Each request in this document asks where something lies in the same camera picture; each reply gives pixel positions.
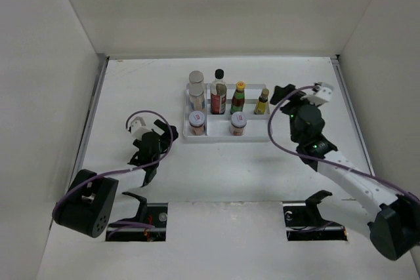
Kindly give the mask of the small yellow label bottle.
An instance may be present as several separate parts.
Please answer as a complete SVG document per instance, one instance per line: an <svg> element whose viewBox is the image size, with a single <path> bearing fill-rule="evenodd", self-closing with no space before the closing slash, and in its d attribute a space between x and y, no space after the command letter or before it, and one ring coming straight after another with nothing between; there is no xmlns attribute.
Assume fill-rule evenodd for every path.
<svg viewBox="0 0 420 280"><path fill-rule="evenodd" d="M261 94L259 96L258 102L256 103L254 114L255 115L264 115L267 109L267 102L268 102L268 95L269 90L267 88L264 88L261 91Z"/></svg>

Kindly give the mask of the spice jar white lid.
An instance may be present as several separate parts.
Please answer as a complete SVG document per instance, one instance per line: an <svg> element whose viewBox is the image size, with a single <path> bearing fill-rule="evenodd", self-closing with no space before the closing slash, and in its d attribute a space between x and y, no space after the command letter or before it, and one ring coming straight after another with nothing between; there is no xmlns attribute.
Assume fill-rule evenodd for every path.
<svg viewBox="0 0 420 280"><path fill-rule="evenodd" d="M233 136L242 136L247 125L247 118L242 111L234 112L230 120L230 133Z"/></svg>
<svg viewBox="0 0 420 280"><path fill-rule="evenodd" d="M194 136L201 136L205 133L205 114L202 111L193 111L190 113L188 122L191 133Z"/></svg>

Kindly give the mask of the red chili sauce bottle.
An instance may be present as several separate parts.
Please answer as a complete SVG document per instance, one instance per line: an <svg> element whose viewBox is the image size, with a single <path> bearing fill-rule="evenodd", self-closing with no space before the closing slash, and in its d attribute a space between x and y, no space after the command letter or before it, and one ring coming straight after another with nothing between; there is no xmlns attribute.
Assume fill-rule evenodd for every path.
<svg viewBox="0 0 420 280"><path fill-rule="evenodd" d="M243 110L243 106L245 104L245 87L246 84L243 81L238 81L236 83L236 89L234 91L230 106L231 114Z"/></svg>

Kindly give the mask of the silver lid jar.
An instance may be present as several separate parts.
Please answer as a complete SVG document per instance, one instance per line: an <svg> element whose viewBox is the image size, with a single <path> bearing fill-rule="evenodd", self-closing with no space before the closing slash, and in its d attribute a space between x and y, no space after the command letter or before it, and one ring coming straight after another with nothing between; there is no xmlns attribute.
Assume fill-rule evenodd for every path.
<svg viewBox="0 0 420 280"><path fill-rule="evenodd" d="M204 112L205 95L203 85L201 83L191 84L188 89L188 94L192 110Z"/></svg>
<svg viewBox="0 0 420 280"><path fill-rule="evenodd" d="M198 71L198 70L191 71L189 76L188 76L188 80L189 80L189 83L191 85L193 85L193 84L203 85L204 84L203 73L201 71Z"/></svg>

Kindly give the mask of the tall dark sauce bottle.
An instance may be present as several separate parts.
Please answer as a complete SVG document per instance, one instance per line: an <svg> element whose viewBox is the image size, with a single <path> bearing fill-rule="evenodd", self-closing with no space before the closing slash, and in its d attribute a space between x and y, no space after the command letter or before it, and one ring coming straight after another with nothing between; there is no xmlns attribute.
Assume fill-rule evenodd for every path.
<svg viewBox="0 0 420 280"><path fill-rule="evenodd" d="M224 82L224 70L215 70L215 80L211 83L211 113L224 114L226 111L227 86Z"/></svg>

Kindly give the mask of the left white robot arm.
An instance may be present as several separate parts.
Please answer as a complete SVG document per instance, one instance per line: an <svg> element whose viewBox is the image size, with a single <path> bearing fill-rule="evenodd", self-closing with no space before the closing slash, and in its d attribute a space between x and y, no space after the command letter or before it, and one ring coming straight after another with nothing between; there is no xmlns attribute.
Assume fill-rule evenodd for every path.
<svg viewBox="0 0 420 280"><path fill-rule="evenodd" d="M135 138L136 148L128 162L129 168L110 171L104 176L88 169L79 170L66 195L52 211L56 224L92 238L103 233L110 235L109 227L154 228L146 198L133 190L151 183L160 161L179 133L176 126L160 119L149 128L141 117L133 119L128 130Z"/></svg>

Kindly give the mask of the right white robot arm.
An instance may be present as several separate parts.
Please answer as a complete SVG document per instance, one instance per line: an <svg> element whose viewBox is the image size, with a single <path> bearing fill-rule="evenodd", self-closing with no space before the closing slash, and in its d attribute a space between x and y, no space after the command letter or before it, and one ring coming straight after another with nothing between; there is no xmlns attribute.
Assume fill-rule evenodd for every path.
<svg viewBox="0 0 420 280"><path fill-rule="evenodd" d="M304 217L314 225L335 222L363 235L389 260L397 260L419 245L419 199L377 176L358 170L322 131L320 106L331 100L334 88L315 83L297 88L276 86L270 103L289 117L291 141L297 156L317 173L348 193L358 206L319 191L306 199Z"/></svg>

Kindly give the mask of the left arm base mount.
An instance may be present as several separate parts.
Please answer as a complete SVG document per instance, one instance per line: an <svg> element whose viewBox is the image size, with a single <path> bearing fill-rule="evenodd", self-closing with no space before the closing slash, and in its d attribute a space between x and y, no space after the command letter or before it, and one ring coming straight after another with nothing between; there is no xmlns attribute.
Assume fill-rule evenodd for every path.
<svg viewBox="0 0 420 280"><path fill-rule="evenodd" d="M147 198L123 192L114 203L105 240L107 242L164 242L169 206L149 203Z"/></svg>

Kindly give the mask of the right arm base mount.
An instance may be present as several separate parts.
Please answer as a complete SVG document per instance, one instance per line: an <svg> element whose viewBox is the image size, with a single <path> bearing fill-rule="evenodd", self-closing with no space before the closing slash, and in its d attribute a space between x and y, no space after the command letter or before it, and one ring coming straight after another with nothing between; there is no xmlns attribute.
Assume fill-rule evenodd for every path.
<svg viewBox="0 0 420 280"><path fill-rule="evenodd" d="M344 226L322 218L318 205L332 193L321 190L304 201L283 202L288 241L348 241Z"/></svg>

